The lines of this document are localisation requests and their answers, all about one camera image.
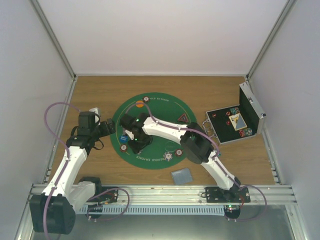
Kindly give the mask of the blue small blind button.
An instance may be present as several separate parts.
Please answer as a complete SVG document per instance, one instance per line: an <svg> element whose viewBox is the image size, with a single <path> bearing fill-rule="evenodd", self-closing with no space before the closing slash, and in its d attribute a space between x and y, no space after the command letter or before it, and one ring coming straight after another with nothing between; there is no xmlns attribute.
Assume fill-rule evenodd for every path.
<svg viewBox="0 0 320 240"><path fill-rule="evenodd" d="M129 141L129 137L128 137L127 135L121 135L121 136L119 137L119 142L120 142L121 144L126 144L128 141Z"/></svg>

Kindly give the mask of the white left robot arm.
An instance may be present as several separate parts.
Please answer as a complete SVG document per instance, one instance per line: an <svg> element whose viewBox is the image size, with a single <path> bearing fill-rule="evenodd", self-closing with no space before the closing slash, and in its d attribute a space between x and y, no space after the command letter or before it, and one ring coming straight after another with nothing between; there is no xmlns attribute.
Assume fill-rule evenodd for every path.
<svg viewBox="0 0 320 240"><path fill-rule="evenodd" d="M33 195L29 207L33 229L37 233L69 234L76 220L76 211L89 199L98 202L103 189L97 178L89 178L72 188L83 163L101 138L115 133L115 123L108 118L101 121L99 108L81 111L78 124L67 141L64 155L47 187L39 195Z"/></svg>

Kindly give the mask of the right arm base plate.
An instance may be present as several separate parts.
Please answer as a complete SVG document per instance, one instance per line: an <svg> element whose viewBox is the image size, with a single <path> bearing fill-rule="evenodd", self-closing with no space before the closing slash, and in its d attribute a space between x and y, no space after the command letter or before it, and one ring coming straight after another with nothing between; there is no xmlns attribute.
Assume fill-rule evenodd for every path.
<svg viewBox="0 0 320 240"><path fill-rule="evenodd" d="M250 203L251 198L247 187L224 190L219 187L205 187L200 194L207 203Z"/></svg>

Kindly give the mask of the black red all-in triangle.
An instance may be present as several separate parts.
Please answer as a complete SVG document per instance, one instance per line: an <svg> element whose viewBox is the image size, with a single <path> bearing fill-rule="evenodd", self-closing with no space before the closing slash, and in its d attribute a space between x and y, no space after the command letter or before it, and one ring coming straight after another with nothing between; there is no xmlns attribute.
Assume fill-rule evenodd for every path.
<svg viewBox="0 0 320 240"><path fill-rule="evenodd" d="M189 118L187 116L186 113L183 113L178 119L177 119L178 122L181 122L181 123L188 123L189 122Z"/></svg>

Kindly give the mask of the blue poker chip stack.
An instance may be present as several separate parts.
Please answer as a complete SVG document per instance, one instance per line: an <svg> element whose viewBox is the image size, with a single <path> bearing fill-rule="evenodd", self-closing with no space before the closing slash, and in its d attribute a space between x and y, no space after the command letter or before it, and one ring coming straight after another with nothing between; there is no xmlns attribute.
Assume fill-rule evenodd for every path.
<svg viewBox="0 0 320 240"><path fill-rule="evenodd" d="M165 161L171 161L173 159L173 154L171 152L165 152L163 155Z"/></svg>

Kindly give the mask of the blue playing card deck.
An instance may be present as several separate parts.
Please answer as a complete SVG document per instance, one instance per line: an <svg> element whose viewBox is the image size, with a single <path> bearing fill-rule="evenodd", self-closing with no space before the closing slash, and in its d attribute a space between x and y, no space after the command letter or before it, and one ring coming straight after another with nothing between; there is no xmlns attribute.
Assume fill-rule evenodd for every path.
<svg viewBox="0 0 320 240"><path fill-rule="evenodd" d="M185 185L193 181L189 168L182 168L171 172L171 177L175 185Z"/></svg>

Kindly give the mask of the orange big blind button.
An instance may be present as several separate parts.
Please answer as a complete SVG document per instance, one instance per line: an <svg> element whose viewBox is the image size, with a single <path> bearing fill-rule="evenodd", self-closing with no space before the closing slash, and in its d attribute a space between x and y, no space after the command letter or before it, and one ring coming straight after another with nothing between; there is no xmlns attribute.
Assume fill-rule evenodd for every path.
<svg viewBox="0 0 320 240"><path fill-rule="evenodd" d="M135 103L135 106L137 108L143 108L145 105L145 103L142 101L142 100L138 100L136 103Z"/></svg>

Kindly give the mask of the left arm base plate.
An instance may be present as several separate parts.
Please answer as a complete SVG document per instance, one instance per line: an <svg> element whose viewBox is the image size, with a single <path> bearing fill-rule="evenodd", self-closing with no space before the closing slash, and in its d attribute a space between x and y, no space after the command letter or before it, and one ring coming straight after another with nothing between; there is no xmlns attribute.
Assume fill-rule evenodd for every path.
<svg viewBox="0 0 320 240"><path fill-rule="evenodd" d="M90 198L85 203L91 205L104 205L116 203L118 201L118 193L119 190L115 186L102 186L95 190L94 197L98 195L96 198Z"/></svg>

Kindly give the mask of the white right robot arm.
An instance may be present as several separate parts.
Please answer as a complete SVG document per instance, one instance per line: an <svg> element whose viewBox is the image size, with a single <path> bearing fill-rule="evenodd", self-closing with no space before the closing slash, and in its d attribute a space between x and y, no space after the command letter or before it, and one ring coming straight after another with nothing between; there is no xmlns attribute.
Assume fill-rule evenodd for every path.
<svg viewBox="0 0 320 240"><path fill-rule="evenodd" d="M153 136L175 142L183 148L188 160L201 165L211 175L223 200L232 203L239 197L240 181L221 163L213 140L197 123L177 124L147 113L137 117L126 113L120 118L119 125L130 137L128 145L135 154L149 146Z"/></svg>

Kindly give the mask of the red poker chip stack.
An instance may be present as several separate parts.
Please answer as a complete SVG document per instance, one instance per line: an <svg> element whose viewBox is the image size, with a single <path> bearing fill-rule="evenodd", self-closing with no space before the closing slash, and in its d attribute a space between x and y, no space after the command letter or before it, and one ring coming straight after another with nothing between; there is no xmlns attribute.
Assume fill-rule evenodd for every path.
<svg viewBox="0 0 320 240"><path fill-rule="evenodd" d="M181 157L183 155L183 150L182 149L176 149L174 152L176 157Z"/></svg>

